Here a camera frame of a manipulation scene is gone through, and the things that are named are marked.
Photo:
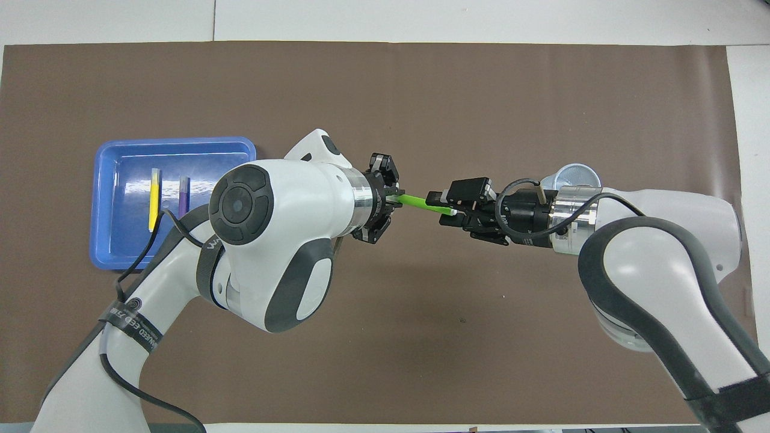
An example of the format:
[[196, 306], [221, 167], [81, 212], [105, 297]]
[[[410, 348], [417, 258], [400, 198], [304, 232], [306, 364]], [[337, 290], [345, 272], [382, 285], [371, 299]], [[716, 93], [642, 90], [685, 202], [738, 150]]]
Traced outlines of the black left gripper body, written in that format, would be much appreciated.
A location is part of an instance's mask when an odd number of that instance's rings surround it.
[[390, 195], [398, 195], [398, 175], [388, 173], [368, 173], [369, 186], [373, 192], [372, 212], [368, 219], [368, 228], [377, 227], [381, 220], [389, 217], [402, 203], [397, 199], [388, 201]]

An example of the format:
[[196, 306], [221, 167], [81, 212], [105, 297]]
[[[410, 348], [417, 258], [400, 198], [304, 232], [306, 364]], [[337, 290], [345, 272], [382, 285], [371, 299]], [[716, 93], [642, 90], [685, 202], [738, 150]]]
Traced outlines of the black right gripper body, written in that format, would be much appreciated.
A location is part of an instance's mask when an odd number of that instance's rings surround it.
[[[508, 222], [508, 227], [523, 233], [539, 232], [550, 227], [549, 214], [553, 208], [556, 190], [544, 190], [544, 195], [546, 197], [545, 204], [540, 203], [535, 189], [518, 189], [513, 194], [505, 197], [502, 203], [501, 214]], [[493, 216], [493, 205], [493, 201], [484, 205], [484, 212], [490, 215], [485, 217], [485, 219], [491, 220], [490, 223], [484, 224], [496, 229], [499, 225]], [[491, 243], [508, 245], [507, 238], [502, 230], [493, 230], [493, 233], [485, 236], [489, 238], [488, 241]], [[550, 239], [547, 236], [534, 239], [514, 239], [513, 243], [536, 247], [551, 247]]]

